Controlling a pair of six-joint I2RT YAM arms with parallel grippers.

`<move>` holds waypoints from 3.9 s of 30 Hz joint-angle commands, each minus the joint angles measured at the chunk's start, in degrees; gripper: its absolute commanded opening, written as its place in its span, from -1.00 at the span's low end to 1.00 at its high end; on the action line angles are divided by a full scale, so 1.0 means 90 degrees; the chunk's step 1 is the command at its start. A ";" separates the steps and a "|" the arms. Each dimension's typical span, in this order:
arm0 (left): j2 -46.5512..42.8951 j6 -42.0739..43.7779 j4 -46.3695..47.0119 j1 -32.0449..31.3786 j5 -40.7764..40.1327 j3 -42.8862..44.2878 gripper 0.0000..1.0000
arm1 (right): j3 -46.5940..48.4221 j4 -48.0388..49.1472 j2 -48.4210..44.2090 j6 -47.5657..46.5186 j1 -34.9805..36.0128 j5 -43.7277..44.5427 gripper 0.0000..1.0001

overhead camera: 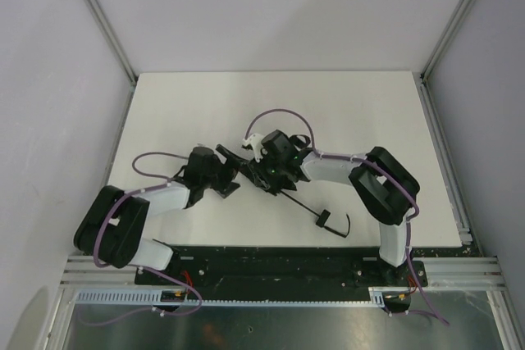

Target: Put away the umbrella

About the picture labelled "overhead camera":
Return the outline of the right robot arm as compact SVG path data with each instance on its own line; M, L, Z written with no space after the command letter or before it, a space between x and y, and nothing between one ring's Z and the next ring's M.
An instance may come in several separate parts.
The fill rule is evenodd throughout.
M417 272L411 256L410 222L419 214L420 185L384 148L365 154L319 152L313 138L287 136L280 130L263 136L251 134L242 147L253 152L247 178L267 193L295 191L298 182L326 181L354 188L369 214L379 222L380 260Z

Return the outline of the black folding umbrella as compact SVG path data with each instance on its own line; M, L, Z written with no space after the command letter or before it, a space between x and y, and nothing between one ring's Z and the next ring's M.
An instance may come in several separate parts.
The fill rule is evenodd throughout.
M262 144L267 152L262 161L257 163L253 158L250 159L248 165L240 169L240 173L256 188L273 196L283 195L313 214L317 227L345 239L349 236L349 230L343 233L326 224L331 215L329 211L314 211L289 194L290 191L297 190L298 182L308 180L300 165L313 151L310 147L311 143L311 138L305 134L289 136L280 130L275 130L264 136Z

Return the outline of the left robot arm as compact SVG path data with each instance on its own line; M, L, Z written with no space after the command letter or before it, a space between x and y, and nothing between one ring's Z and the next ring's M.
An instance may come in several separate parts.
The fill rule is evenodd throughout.
M100 189L73 238L74 246L99 267L125 266L165 270L174 257L167 244L143 236L146 220L169 211L183 211L199 202L206 190L227 198L243 159L218 145L193 148L179 172L159 185L124 191Z

